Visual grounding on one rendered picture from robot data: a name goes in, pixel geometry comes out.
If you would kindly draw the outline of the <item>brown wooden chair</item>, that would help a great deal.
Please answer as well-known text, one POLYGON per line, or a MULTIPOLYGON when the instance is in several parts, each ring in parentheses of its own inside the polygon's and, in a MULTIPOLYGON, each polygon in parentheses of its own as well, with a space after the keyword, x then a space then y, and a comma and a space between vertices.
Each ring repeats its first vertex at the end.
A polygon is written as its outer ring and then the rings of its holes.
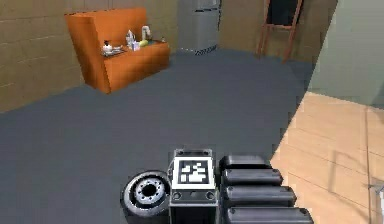
POLYGON ((265 54, 270 32, 273 29, 288 33, 282 62, 290 58, 304 0, 264 0, 260 39, 255 51, 257 57, 265 54))

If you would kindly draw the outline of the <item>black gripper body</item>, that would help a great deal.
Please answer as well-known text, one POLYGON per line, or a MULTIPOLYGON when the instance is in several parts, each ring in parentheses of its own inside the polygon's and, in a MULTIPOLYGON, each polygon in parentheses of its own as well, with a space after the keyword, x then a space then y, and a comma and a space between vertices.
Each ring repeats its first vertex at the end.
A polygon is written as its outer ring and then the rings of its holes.
POLYGON ((169 224, 170 181, 160 170, 131 177, 120 193, 127 224, 169 224))

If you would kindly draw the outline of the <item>orange kitchen counter cabinet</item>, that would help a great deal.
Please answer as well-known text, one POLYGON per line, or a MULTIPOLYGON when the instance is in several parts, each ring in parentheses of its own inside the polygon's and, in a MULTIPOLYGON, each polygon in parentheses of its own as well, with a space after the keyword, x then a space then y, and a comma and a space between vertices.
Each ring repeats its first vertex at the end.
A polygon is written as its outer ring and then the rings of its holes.
POLYGON ((138 51, 127 47, 127 32, 140 38, 147 23, 143 7, 72 13, 65 20, 85 83, 106 94, 169 65, 171 50, 166 42, 156 40, 138 51), (102 51, 105 40, 113 47, 110 54, 102 51))

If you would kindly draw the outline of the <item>grey fridge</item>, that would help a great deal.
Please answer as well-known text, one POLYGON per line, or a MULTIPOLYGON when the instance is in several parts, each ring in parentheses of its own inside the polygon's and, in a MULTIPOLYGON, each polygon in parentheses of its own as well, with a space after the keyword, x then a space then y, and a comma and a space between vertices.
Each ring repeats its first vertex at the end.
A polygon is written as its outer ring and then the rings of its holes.
POLYGON ((178 0, 179 51, 203 55, 216 49, 220 0, 178 0))

